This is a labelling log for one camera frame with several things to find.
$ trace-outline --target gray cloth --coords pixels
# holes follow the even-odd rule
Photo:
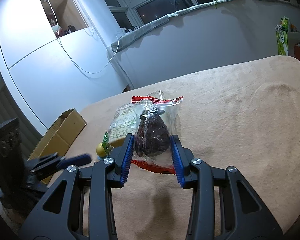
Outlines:
[[[219,1],[217,1],[217,3],[219,4],[219,3],[229,2],[229,1],[232,1],[232,0],[219,0]],[[291,4],[290,2],[282,1],[282,0],[261,0],[261,1],[282,2],[282,3]],[[182,16],[182,15],[185,15],[189,12],[194,11],[194,10],[206,8],[206,7],[209,7],[209,6],[214,6],[213,2],[194,5],[194,6],[191,6],[190,8],[180,10],[180,11],[176,11],[175,13],[167,14],[167,15],[161,17],[160,19],[157,19],[157,20],[154,20],[153,22],[145,24],[145,25],[141,26],[140,28],[136,29],[135,31],[130,32],[130,33],[126,34],[125,36],[122,36],[119,39],[119,47],[118,47],[118,41],[115,41],[114,43],[111,44],[111,50],[113,52],[116,52],[117,47],[118,47],[117,52],[124,50],[126,47],[130,46],[133,42],[140,39],[142,36],[146,35],[150,31],[152,31],[153,29],[158,28],[158,27],[166,24],[167,22],[169,22],[170,17]]]

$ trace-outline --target cabinet door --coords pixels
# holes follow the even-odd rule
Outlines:
[[[88,34],[85,29],[68,34],[62,37],[63,44],[77,65],[98,72],[108,62],[106,48]],[[127,85],[111,64],[98,74],[78,69],[58,41],[31,53],[9,71],[21,95],[47,128],[63,111],[73,107],[81,111],[120,94]]]
[[[0,46],[8,68],[55,39],[40,0],[0,0]]]

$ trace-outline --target yellow candy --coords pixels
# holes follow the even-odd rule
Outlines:
[[[105,149],[104,149],[103,146],[102,146],[102,143],[100,143],[100,144],[97,146],[96,152],[97,152],[97,154],[99,155],[99,157],[101,157],[101,158],[106,157],[106,155],[107,155]]]

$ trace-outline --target power cord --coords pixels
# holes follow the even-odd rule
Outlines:
[[[57,26],[58,26],[59,24],[58,24],[57,16],[56,16],[56,14],[55,14],[55,12],[54,12],[54,10],[53,10],[53,8],[52,8],[52,5],[51,5],[50,1],[49,1],[49,0],[47,0],[47,1],[48,1],[49,5],[50,5],[50,8],[51,8],[51,10],[52,10],[52,12],[53,12],[54,17],[56,18],[56,23],[57,23]],[[117,46],[117,50],[115,51],[115,53],[114,53],[114,55],[112,56],[112,58],[108,61],[108,63],[107,63],[100,71],[98,71],[98,72],[89,72],[89,71],[86,71],[86,70],[84,70],[83,68],[81,68],[79,65],[77,65],[77,63],[71,58],[71,56],[68,54],[68,52],[66,52],[66,50],[65,50],[65,48],[63,47],[63,45],[62,45],[62,43],[61,43],[61,40],[60,40],[59,28],[58,28],[57,31],[58,31],[58,37],[59,37],[59,38],[57,38],[57,41],[59,42],[59,44],[60,44],[61,48],[64,50],[64,52],[68,55],[69,59],[72,61],[72,63],[73,63],[78,69],[80,69],[80,70],[82,70],[82,71],[84,71],[84,72],[86,72],[86,73],[89,73],[89,74],[98,74],[98,73],[100,73],[101,71],[103,71],[103,70],[106,68],[106,66],[110,63],[111,59],[113,59],[113,57],[115,56],[115,54],[117,54],[117,51],[118,51],[118,49],[119,49],[119,38],[118,38],[118,36],[117,36],[117,34],[116,34],[115,36],[116,36],[116,38],[117,38],[117,40],[118,40],[118,46]]]

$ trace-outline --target table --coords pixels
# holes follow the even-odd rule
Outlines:
[[[300,215],[300,62],[274,56],[104,99],[81,111],[88,124],[66,157],[88,152],[95,161],[96,146],[117,107],[133,95],[159,89],[184,96],[176,118],[182,145],[210,166],[236,166],[286,232]],[[181,189],[174,175],[131,165],[125,187],[113,189],[118,238],[185,239],[191,196],[192,190]],[[218,220],[217,210],[216,234]]]

